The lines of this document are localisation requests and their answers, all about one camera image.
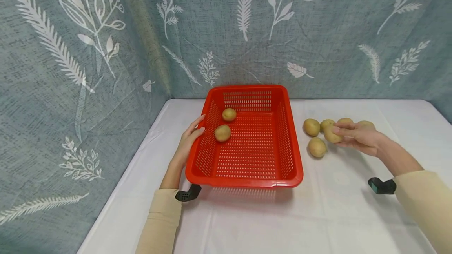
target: fabric backdrop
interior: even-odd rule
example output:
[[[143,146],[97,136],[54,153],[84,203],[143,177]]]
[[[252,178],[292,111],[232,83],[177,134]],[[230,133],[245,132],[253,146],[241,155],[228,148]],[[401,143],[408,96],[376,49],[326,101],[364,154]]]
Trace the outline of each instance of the fabric backdrop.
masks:
[[[424,99],[450,0],[0,0],[0,253],[75,253],[169,98]]]

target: curtain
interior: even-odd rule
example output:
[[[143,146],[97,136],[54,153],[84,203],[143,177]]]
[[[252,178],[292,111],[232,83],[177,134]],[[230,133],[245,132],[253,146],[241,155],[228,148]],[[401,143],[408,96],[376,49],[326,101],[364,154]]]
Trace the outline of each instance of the curtain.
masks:
[[[452,120],[450,0],[0,2],[1,253],[75,253],[170,98],[272,83]]]

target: forearm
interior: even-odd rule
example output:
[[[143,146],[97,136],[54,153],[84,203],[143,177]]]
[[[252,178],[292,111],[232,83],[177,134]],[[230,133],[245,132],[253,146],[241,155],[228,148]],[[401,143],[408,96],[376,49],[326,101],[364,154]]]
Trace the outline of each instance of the forearm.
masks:
[[[159,189],[154,193],[136,254],[171,254],[179,226],[182,204],[177,189]]]
[[[183,169],[184,166],[180,164],[180,161],[171,160],[163,177],[160,189],[178,189]]]
[[[452,253],[452,191],[429,171],[397,176],[395,195],[438,254]]]
[[[423,170],[410,153],[383,134],[378,144],[377,157],[395,177]]]

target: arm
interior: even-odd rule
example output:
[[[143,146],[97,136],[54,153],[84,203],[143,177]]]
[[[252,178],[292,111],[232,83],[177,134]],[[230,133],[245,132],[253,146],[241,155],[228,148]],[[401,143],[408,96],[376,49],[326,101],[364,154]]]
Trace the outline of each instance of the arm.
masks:
[[[345,136],[339,146],[353,147],[378,157],[393,174],[395,195],[419,225],[438,254],[452,253],[452,191],[404,148],[374,129],[358,124],[335,124],[332,132]]]
[[[204,132],[204,127],[196,129],[204,115],[191,123],[182,134],[179,146],[170,161],[160,189],[154,193],[148,218],[137,246],[136,254],[171,254],[179,226],[182,204],[176,200],[180,176],[187,162],[191,145]]]

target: white table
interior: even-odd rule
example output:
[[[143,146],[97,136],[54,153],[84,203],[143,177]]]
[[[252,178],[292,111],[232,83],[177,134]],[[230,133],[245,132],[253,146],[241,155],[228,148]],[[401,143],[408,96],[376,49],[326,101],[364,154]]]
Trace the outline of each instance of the white table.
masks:
[[[134,253],[153,192],[203,104],[166,102],[79,253]],[[395,196],[375,195],[367,185],[371,177],[391,177],[378,159],[331,144],[321,160],[312,159],[302,125],[306,118],[370,120],[452,186],[452,126],[439,112],[422,100],[292,100],[291,106],[303,182],[276,191],[203,187],[182,209],[174,253],[433,254]],[[189,186],[183,180],[182,188]]]

